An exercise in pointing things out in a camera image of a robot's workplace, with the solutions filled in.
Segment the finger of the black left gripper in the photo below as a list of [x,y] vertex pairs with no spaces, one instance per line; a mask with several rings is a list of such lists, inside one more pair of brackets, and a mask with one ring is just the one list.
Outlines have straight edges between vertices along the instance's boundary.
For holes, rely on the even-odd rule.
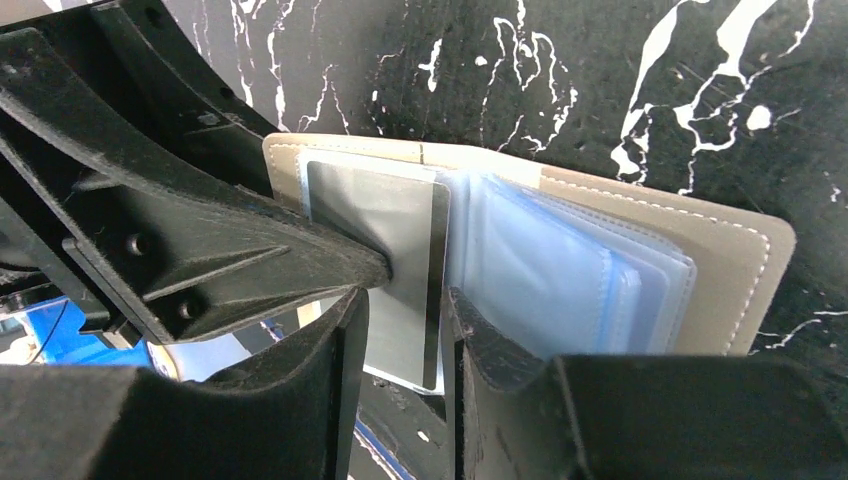
[[134,26],[1,36],[1,263],[110,345],[206,340],[388,280],[382,256],[274,201],[218,82],[181,80]]
[[272,188],[263,140],[275,132],[192,47],[159,1],[106,1],[90,8],[164,138],[206,173],[260,195]]

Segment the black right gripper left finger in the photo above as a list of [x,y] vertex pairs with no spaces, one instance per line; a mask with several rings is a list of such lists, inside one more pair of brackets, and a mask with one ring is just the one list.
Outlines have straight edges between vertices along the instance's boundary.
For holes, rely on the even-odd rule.
[[364,289],[203,382],[130,366],[1,369],[5,479],[343,479]]

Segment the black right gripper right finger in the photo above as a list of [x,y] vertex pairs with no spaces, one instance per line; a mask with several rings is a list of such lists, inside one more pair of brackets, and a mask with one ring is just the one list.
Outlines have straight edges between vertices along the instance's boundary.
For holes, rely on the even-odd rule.
[[456,288],[442,299],[453,479],[843,479],[806,373],[752,357],[541,360]]

